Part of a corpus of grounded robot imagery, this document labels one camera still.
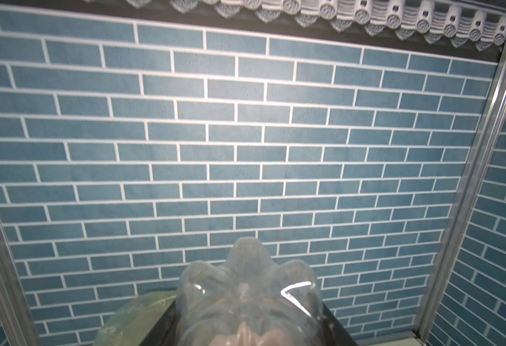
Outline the clear bottle red label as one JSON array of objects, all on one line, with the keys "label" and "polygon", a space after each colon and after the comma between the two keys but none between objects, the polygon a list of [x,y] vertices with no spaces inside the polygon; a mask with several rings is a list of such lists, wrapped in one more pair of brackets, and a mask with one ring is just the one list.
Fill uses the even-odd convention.
[{"label": "clear bottle red label", "polygon": [[176,290],[177,345],[323,345],[323,301],[304,261],[242,237],[221,265],[195,261]]}]

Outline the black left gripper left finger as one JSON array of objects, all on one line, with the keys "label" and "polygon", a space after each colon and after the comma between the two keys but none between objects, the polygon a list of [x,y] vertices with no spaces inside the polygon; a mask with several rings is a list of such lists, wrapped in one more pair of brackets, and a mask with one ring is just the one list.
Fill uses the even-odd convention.
[{"label": "black left gripper left finger", "polygon": [[161,318],[154,324],[140,346],[174,346],[176,345],[177,313],[175,302],[172,302]]}]

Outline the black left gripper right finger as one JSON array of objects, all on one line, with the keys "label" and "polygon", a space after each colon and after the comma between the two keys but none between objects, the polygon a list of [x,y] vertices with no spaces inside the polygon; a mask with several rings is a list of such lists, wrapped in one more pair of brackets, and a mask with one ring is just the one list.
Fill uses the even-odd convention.
[{"label": "black left gripper right finger", "polygon": [[322,345],[325,346],[358,346],[351,335],[341,325],[330,309],[323,304],[321,318],[321,330],[323,336]]}]

